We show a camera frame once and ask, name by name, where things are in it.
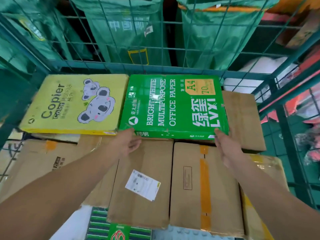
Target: white shipping label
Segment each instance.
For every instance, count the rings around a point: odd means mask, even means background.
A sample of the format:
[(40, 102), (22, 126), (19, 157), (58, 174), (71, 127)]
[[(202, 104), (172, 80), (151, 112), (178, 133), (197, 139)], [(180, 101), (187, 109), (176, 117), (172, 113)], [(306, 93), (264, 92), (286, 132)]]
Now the white shipping label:
[(133, 170), (125, 188), (150, 201), (155, 201), (160, 185), (157, 180)]

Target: yellow box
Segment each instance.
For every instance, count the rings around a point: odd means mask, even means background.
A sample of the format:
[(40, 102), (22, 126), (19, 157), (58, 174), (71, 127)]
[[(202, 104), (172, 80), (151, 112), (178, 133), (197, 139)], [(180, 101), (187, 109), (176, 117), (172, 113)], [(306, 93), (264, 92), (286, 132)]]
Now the yellow box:
[(20, 129), (30, 133), (115, 135), (129, 77), (48, 75)]

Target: left hand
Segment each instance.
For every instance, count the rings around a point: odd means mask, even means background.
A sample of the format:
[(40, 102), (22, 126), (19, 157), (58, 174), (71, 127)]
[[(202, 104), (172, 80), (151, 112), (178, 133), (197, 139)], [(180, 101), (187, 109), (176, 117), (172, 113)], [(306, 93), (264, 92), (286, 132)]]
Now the left hand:
[(134, 128), (119, 131), (115, 138), (107, 145), (108, 153), (115, 158), (128, 156), (141, 144), (141, 137), (134, 136)]

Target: small koala cartoon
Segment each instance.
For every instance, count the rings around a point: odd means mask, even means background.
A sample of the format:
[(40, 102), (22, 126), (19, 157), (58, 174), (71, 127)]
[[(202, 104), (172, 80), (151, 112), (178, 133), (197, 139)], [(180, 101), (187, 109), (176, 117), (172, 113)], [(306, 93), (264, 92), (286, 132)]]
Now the small koala cartoon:
[(94, 120), (103, 121), (110, 115), (115, 106), (116, 100), (110, 96), (110, 89), (101, 87), (97, 91), (97, 96), (91, 100), (88, 107), (78, 116), (78, 122), (87, 124)]
[(97, 95), (97, 91), (100, 88), (100, 85), (97, 81), (93, 82), (90, 78), (83, 81), (83, 96), (82, 100), (88, 100), (92, 96)]

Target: left forearm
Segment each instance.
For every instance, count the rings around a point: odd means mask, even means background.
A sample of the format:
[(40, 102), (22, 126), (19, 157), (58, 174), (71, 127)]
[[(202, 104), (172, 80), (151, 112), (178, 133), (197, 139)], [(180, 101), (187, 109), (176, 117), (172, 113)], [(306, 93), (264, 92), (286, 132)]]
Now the left forearm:
[(0, 204), (4, 239), (49, 239), (79, 208), (117, 158), (101, 147), (31, 182)]

